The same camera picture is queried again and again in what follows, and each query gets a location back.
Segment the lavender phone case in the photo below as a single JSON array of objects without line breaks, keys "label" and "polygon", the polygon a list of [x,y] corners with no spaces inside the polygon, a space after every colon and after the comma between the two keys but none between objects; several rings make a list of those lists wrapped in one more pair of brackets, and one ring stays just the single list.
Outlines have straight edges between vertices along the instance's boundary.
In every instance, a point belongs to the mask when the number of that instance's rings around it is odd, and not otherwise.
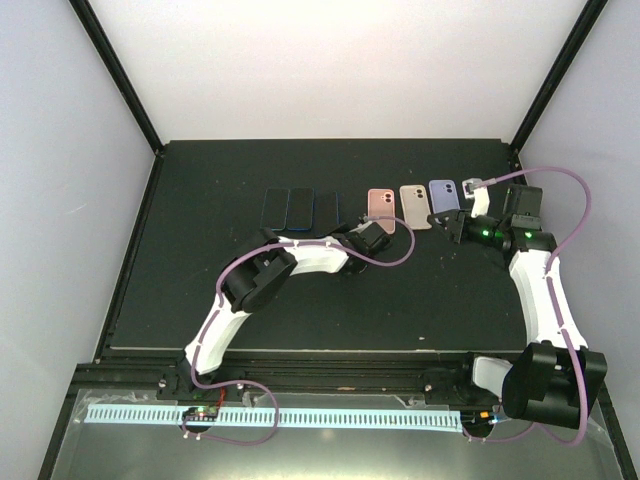
[{"label": "lavender phone case", "polygon": [[460,203],[453,180],[435,179],[428,184],[431,209],[434,214],[449,210],[459,210]]}]

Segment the black phone without case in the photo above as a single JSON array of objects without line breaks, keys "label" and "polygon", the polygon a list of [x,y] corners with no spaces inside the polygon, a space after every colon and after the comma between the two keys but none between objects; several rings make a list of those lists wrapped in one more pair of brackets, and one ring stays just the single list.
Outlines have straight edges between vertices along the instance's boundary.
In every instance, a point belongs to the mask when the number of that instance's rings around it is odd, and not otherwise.
[{"label": "black phone without case", "polygon": [[335,191],[320,194],[314,202],[313,233],[316,237],[330,235],[340,225],[339,197]]}]

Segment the blue phone without case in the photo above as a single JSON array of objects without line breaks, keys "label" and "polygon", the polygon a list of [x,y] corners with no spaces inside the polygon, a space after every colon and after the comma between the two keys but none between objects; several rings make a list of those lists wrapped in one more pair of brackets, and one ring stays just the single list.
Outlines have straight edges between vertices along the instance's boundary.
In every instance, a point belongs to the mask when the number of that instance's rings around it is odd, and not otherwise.
[{"label": "blue phone without case", "polygon": [[315,192],[312,188],[293,188],[289,192],[286,228],[309,231],[313,226]]}]

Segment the teal phone without case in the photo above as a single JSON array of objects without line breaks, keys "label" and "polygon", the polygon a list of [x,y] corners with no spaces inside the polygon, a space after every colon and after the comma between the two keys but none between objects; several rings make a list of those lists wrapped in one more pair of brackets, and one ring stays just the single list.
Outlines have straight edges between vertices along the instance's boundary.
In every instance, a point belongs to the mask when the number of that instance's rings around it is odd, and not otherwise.
[{"label": "teal phone without case", "polygon": [[264,195],[260,227],[272,231],[286,228],[290,190],[268,188]]}]

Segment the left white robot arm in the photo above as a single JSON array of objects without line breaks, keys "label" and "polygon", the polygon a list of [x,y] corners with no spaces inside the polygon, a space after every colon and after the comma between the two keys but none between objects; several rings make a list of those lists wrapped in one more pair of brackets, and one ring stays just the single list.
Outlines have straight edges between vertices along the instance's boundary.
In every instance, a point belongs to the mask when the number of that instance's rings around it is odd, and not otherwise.
[{"label": "left white robot arm", "polygon": [[181,389],[193,399],[213,391],[214,375],[243,323],[273,301],[290,277],[360,273],[390,243],[390,234],[376,222],[318,239],[260,230],[216,281],[211,309],[178,363]]}]

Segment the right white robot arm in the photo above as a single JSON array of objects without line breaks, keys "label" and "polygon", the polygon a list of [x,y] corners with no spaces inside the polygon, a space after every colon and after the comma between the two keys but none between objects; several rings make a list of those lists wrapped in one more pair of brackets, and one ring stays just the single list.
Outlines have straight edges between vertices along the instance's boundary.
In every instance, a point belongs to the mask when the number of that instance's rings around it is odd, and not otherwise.
[{"label": "right white robot arm", "polygon": [[578,429],[589,417],[607,373],[603,354],[589,349],[570,311],[553,234],[541,228],[543,192],[512,184],[502,215],[487,215],[485,188],[470,210],[430,214],[428,222],[450,241],[490,247],[503,255],[518,293],[527,346],[514,362],[476,356],[454,379],[457,396],[476,403],[489,392],[513,419]]}]

